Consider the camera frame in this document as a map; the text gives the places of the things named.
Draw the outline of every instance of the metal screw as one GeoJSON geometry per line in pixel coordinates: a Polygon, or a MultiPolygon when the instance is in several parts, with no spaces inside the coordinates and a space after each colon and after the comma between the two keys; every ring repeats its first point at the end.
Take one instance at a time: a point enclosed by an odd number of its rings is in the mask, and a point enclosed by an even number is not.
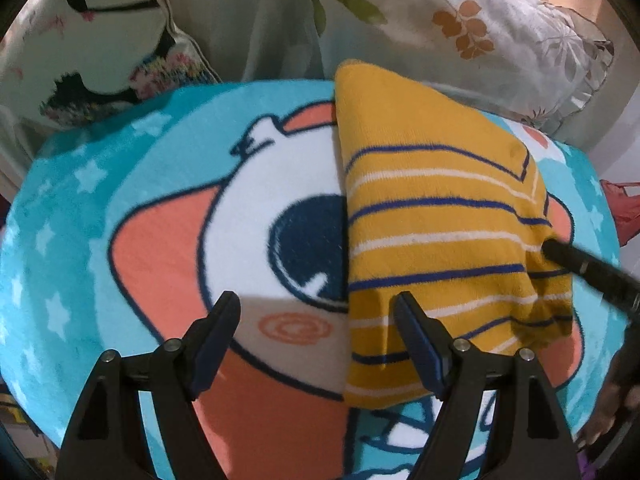
{"type": "Polygon", "coordinates": [[[173,339],[167,340],[162,346],[167,352],[175,352],[182,346],[182,341],[177,337],[174,337],[173,339]]]}
{"type": "Polygon", "coordinates": [[[533,350],[529,348],[521,348],[518,354],[520,354],[520,357],[522,357],[525,361],[533,361],[533,359],[536,358],[533,350]]]}
{"type": "Polygon", "coordinates": [[[466,339],[459,338],[453,342],[453,348],[460,352],[466,352],[471,348],[471,343],[466,339]]]}
{"type": "Polygon", "coordinates": [[[102,361],[103,363],[110,363],[115,358],[116,358],[116,351],[115,350],[105,350],[100,355],[100,361],[102,361]]]}

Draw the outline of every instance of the purple object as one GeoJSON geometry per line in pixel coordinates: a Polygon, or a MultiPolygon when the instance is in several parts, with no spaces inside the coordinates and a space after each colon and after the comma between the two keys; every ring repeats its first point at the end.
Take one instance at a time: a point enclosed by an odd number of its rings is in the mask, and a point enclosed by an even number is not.
{"type": "Polygon", "coordinates": [[[578,464],[580,465],[582,480],[596,480],[596,468],[589,462],[586,451],[578,453],[578,464]]]}

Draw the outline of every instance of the red cloth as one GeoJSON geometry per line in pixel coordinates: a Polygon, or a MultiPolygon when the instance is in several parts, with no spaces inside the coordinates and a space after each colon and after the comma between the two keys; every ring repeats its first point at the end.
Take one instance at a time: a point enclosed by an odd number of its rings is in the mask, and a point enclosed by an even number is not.
{"type": "Polygon", "coordinates": [[[624,247],[631,238],[640,234],[640,195],[629,196],[626,193],[627,187],[640,187],[640,182],[614,184],[601,180],[600,184],[616,223],[620,247],[624,247]]]}

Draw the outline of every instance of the blue stripe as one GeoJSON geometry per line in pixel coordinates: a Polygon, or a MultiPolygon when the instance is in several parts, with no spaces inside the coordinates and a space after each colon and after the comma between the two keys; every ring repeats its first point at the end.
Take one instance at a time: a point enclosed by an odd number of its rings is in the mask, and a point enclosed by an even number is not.
{"type": "Polygon", "coordinates": [[[399,363],[409,358],[409,352],[395,352],[386,355],[361,355],[353,352],[351,359],[363,365],[385,365],[389,363],[399,363]]]}
{"type": "Polygon", "coordinates": [[[479,162],[484,162],[488,164],[492,168],[496,170],[503,171],[504,173],[511,175],[516,180],[522,182],[524,178],[527,176],[527,167],[529,165],[529,150],[527,150],[527,156],[522,163],[523,169],[522,173],[518,176],[513,171],[505,168],[501,164],[489,160],[488,158],[484,158],[484,156],[476,155],[473,152],[468,152],[467,150],[462,150],[461,148],[456,148],[455,146],[449,146],[448,144],[388,144],[384,146],[366,146],[358,150],[352,157],[349,163],[345,166],[344,172],[349,173],[351,168],[356,163],[356,160],[367,155],[367,153],[404,153],[404,152],[451,152],[457,153],[459,155],[465,155],[473,160],[477,160],[479,162]]]}
{"type": "MultiPolygon", "coordinates": [[[[471,332],[463,334],[459,337],[462,339],[473,339],[481,333],[487,332],[488,330],[491,330],[492,328],[507,322],[517,323],[519,325],[528,326],[531,328],[544,328],[553,325],[553,323],[556,322],[573,322],[573,320],[574,316],[553,316],[541,321],[522,321],[511,316],[499,317],[498,319],[494,319],[489,323],[484,324],[481,327],[478,327],[475,330],[472,330],[471,332]]],[[[351,354],[351,358],[357,363],[361,363],[363,365],[382,365],[407,361],[407,359],[409,359],[409,352],[395,352],[393,354],[387,355],[360,355],[354,352],[351,354]]]]}
{"type": "Polygon", "coordinates": [[[349,292],[366,290],[368,288],[380,288],[384,286],[412,285],[414,283],[444,282],[457,278],[476,278],[478,276],[490,276],[492,274],[513,274],[525,272],[522,264],[498,265],[478,267],[476,269],[441,270],[439,272],[424,272],[420,274],[408,274],[406,276],[388,276],[386,278],[371,278],[353,282],[349,285],[349,292]]]}
{"type": "Polygon", "coordinates": [[[551,227],[549,220],[546,218],[528,218],[519,216],[516,210],[509,204],[504,202],[496,202],[494,200],[472,200],[469,198],[462,198],[461,196],[425,196],[421,198],[407,198],[404,200],[388,200],[386,202],[379,202],[371,204],[358,209],[354,214],[349,217],[349,225],[351,226],[358,218],[380,211],[387,211],[390,209],[404,209],[408,207],[416,206],[443,206],[443,205],[459,205],[464,207],[473,207],[476,209],[502,209],[509,213],[512,213],[518,222],[524,225],[547,225],[551,227]]]}
{"type": "Polygon", "coordinates": [[[543,280],[545,278],[555,278],[556,276],[564,276],[568,273],[569,271],[566,269],[558,269],[558,270],[541,270],[540,272],[528,272],[527,274],[532,280],[543,280]]]}

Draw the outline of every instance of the folded yellow cloth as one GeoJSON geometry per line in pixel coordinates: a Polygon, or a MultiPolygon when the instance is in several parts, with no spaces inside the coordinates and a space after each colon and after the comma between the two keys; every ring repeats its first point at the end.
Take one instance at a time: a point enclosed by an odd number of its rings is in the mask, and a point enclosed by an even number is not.
{"type": "Polygon", "coordinates": [[[368,64],[340,67],[335,97],[350,251],[345,402],[376,409],[426,393],[389,316],[403,290],[483,351],[570,334],[572,281],[540,252],[553,235],[548,195],[524,144],[368,64]]]}

